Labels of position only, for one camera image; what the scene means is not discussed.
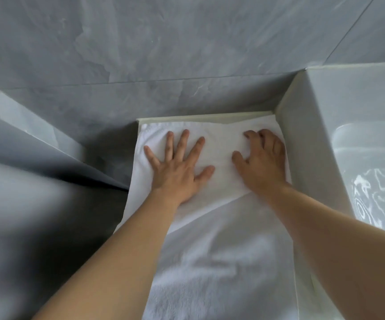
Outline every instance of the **forearm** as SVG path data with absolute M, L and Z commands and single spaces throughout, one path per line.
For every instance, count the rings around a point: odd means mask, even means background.
M 289 186 L 265 200 L 347 319 L 385 318 L 385 231 Z
M 35 320 L 140 319 L 176 208 L 151 193 Z

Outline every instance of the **left hand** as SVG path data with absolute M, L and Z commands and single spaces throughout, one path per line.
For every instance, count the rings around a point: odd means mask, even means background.
M 199 175 L 194 175 L 194 167 L 205 140 L 204 137 L 198 139 L 188 157 L 184 159 L 188 136 L 189 130 L 184 130 L 174 151 L 174 134 L 171 131 L 167 133 L 163 162 L 157 159 L 148 146 L 144 147 L 145 155 L 154 170 L 151 192 L 159 192 L 176 207 L 200 191 L 215 172 L 214 166 L 208 166 Z

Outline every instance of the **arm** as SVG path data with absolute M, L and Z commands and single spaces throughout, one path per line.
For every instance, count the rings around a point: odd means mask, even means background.
M 385 231 L 350 218 L 285 182 L 285 151 L 269 130 L 248 131 L 248 161 L 232 160 L 244 183 L 285 225 L 347 320 L 385 319 Z
M 157 260 L 182 202 L 210 179 L 209 166 L 194 176 L 194 166 L 204 145 L 200 138 L 186 160 L 185 130 L 176 153 L 173 133 L 167 134 L 165 161 L 149 147 L 145 154 L 154 170 L 151 193 L 142 206 L 47 302 L 34 320 L 141 319 Z

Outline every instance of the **hand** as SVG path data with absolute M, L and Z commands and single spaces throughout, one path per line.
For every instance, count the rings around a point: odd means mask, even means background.
M 245 185 L 257 195 L 266 197 L 272 190 L 288 185 L 286 182 L 286 151 L 282 141 L 271 131 L 244 133 L 250 140 L 250 157 L 246 160 L 238 152 L 232 153 L 232 162 Z
M 174 134 L 171 131 L 167 133 L 165 159 L 163 162 L 155 157 L 148 146 L 144 147 L 145 155 L 154 170 L 151 191 L 159 192 L 173 202 L 176 207 L 189 200 L 205 186 L 215 171 L 214 166 L 208 166 L 198 176 L 194 175 L 194 167 L 203 149 L 205 140 L 204 137 L 198 139 L 190 154 L 184 160 L 188 136 L 189 131 L 184 130 L 174 152 Z

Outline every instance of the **towel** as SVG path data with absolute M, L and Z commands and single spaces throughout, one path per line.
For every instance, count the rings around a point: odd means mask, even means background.
M 136 143 L 131 187 L 123 220 L 151 190 L 148 145 L 163 160 L 165 136 L 175 141 L 190 130 L 188 153 L 204 136 L 195 169 L 216 167 L 205 188 L 181 205 L 165 238 L 143 319 L 297 320 L 293 244 L 271 209 L 250 192 L 231 155 L 250 147 L 246 130 L 270 129 L 283 140 L 275 116 L 232 124 L 162 122 L 144 124 Z M 286 161 L 286 175 L 290 171 Z

